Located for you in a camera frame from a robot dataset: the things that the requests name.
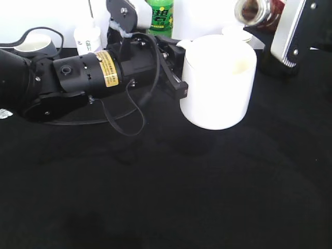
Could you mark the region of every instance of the white cup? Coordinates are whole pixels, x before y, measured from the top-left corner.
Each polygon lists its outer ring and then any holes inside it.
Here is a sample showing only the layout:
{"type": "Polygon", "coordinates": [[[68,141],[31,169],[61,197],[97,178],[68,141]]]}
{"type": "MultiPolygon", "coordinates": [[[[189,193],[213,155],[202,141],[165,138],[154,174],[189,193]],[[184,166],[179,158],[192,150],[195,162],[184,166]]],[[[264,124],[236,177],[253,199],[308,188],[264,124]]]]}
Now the white cup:
{"type": "Polygon", "coordinates": [[[16,54],[22,57],[33,57],[37,52],[51,56],[57,52],[51,37],[35,33],[29,33],[25,41],[14,47],[14,50],[16,54]]]}
{"type": "Polygon", "coordinates": [[[182,80],[188,97],[180,100],[193,124],[222,130],[245,116],[253,87],[257,57],[247,43],[223,35],[202,36],[177,44],[186,49],[182,80]]]}

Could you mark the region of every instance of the glass jar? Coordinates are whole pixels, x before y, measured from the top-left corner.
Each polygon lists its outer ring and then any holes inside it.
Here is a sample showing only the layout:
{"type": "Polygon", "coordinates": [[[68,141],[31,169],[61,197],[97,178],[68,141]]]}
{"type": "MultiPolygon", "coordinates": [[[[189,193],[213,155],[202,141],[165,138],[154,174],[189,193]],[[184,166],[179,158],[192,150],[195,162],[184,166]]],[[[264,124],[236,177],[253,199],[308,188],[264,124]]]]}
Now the glass jar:
{"type": "Polygon", "coordinates": [[[238,21],[257,29],[274,33],[287,0],[238,0],[235,17],[238,21]]]}

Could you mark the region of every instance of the screw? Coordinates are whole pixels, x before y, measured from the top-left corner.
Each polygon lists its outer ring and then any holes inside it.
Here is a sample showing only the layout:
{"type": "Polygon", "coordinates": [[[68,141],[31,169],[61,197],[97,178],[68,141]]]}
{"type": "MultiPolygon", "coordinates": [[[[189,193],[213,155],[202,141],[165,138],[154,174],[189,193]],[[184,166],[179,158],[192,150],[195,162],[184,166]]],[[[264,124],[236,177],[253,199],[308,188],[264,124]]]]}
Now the screw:
{"type": "Polygon", "coordinates": [[[90,103],[90,104],[93,104],[94,101],[95,101],[95,99],[94,99],[91,95],[89,95],[89,103],[90,103]]]}
{"type": "Polygon", "coordinates": [[[128,9],[127,8],[121,8],[120,12],[121,12],[121,14],[123,14],[125,16],[128,13],[128,9]]]}
{"type": "Polygon", "coordinates": [[[130,80],[130,87],[135,87],[136,86],[136,81],[134,79],[130,80]]]}

